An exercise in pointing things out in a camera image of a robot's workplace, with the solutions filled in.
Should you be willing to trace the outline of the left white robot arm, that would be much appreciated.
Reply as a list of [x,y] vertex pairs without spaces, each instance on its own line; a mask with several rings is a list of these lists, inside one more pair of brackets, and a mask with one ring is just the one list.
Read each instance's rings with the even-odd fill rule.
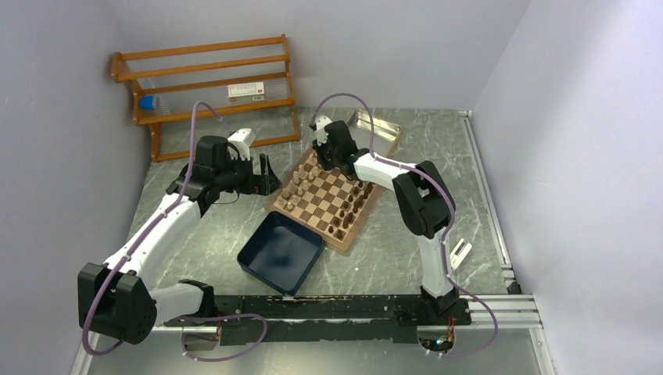
[[281,182],[267,155],[253,172],[250,145],[255,135],[241,128],[229,137],[203,136],[192,162],[170,184],[156,211],[134,236],[102,264],[88,263],[77,276],[79,324],[136,345],[155,325],[191,319],[204,325],[217,315],[213,287],[195,280],[149,290],[158,266],[175,243],[223,192],[268,196]]

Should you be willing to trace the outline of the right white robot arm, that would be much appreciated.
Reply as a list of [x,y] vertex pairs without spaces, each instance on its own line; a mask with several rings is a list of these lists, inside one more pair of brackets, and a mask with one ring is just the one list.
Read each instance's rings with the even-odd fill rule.
[[393,191],[406,228],[418,240],[423,262],[421,311],[430,323],[441,323],[459,299],[451,273],[446,239],[455,204],[435,164],[397,162],[358,148],[345,122],[326,116],[313,120],[312,147],[324,170],[339,170],[350,180],[373,183]]

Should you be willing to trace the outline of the dark chess pieces group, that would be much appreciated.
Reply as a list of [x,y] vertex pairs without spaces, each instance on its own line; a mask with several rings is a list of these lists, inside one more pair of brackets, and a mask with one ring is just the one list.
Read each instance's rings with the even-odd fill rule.
[[325,230],[336,241],[352,241],[364,225],[368,200],[375,190],[372,183],[339,180],[335,195],[329,202],[328,213],[332,214]]

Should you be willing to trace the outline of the wooden chess board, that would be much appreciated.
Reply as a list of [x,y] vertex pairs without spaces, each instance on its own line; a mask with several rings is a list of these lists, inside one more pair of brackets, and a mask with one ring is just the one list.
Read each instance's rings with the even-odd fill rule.
[[[306,171],[306,176],[304,178],[300,178],[298,176],[297,170],[299,165],[304,165],[304,169]],[[312,166],[317,166],[317,170],[314,173],[310,172]],[[304,191],[304,194],[300,197],[298,204],[294,205],[294,209],[289,212],[286,209],[286,204],[290,202],[290,199],[294,195],[297,195],[296,192],[298,187],[303,188],[303,182],[307,180],[307,177],[310,173],[315,176],[315,179],[311,181],[311,186],[309,189]],[[295,186],[295,184],[292,182],[294,176],[297,176],[301,179],[299,186]],[[336,187],[333,186],[339,186],[342,184],[342,182],[339,182],[339,180],[349,180],[355,182],[355,180],[350,180],[345,177],[339,169],[325,171],[318,162],[316,152],[312,148],[308,148],[284,179],[282,188],[278,189],[277,192],[273,193],[268,198],[265,209],[269,212],[279,212],[295,220],[297,223],[302,224],[303,226],[322,236],[324,242],[337,252],[346,253],[350,250],[352,243],[355,241],[357,235],[360,233],[363,227],[360,228],[358,234],[353,237],[352,241],[339,242],[336,241],[330,234],[325,232],[328,227],[328,221],[332,217],[332,214],[328,213],[327,208],[329,207],[329,202],[332,200],[332,197],[335,195]],[[378,198],[385,190],[379,185],[373,185],[375,186],[375,190],[368,200],[367,211],[365,213],[366,219],[364,224],[367,222],[367,218],[374,208]],[[281,193],[284,189],[288,190],[291,195],[289,200],[285,201],[285,205],[283,207],[279,207],[277,205],[277,199],[281,197]]]

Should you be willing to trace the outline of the gold metal tin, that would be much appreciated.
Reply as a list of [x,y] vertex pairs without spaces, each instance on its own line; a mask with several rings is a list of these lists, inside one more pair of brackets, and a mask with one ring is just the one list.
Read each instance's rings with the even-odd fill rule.
[[373,150],[380,156],[390,157],[400,139],[402,127],[394,122],[373,115],[374,133],[371,133],[371,122],[364,109],[357,109],[349,118],[349,132],[358,148],[369,148],[373,136]]

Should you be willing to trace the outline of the blue square tray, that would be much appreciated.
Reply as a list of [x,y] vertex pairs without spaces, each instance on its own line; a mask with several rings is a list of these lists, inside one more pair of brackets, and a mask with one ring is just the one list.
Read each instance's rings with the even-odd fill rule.
[[324,250],[318,233],[270,212],[237,254],[246,273],[282,295],[293,296]]

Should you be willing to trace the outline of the white red box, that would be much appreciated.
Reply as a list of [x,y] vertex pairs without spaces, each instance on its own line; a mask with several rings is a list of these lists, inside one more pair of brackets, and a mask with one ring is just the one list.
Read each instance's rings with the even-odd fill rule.
[[264,82],[251,82],[228,85],[230,102],[261,102],[265,100]]

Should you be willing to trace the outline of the wooden shelf rack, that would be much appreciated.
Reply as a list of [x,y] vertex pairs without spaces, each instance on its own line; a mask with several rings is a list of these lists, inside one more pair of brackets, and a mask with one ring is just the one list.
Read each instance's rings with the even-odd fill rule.
[[[286,108],[292,119],[292,130],[284,135],[256,139],[252,145],[260,147],[300,140],[291,61],[288,38],[281,34],[143,52],[114,52],[110,75],[115,82],[129,87],[133,97],[133,121],[149,129],[152,161],[163,162],[187,156],[186,151],[163,152],[163,126],[190,120],[191,107],[197,101],[207,102],[222,116]],[[264,101],[228,100],[229,84],[251,82],[264,82]],[[153,111],[138,107],[139,98],[145,95],[158,98],[158,106]]]

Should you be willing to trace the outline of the blue capped container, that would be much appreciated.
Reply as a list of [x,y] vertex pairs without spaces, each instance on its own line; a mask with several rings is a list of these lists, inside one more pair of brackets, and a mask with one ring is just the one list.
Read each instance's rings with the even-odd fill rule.
[[141,96],[138,100],[138,107],[143,110],[153,111],[158,106],[158,101],[155,95]]

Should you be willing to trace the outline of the small white plastic part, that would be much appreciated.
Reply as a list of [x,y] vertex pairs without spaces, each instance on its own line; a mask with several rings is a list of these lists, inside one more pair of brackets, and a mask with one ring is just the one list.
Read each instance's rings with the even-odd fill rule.
[[450,252],[450,265],[452,270],[457,270],[471,252],[471,243],[461,238]]

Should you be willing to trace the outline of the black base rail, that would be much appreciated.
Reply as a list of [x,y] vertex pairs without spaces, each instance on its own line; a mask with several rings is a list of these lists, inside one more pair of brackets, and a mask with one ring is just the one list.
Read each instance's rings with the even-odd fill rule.
[[166,327],[185,333],[220,333],[221,345],[266,342],[371,341],[417,344],[418,329],[471,324],[468,300],[438,312],[421,295],[218,295],[217,315],[240,320],[199,322],[173,319]]

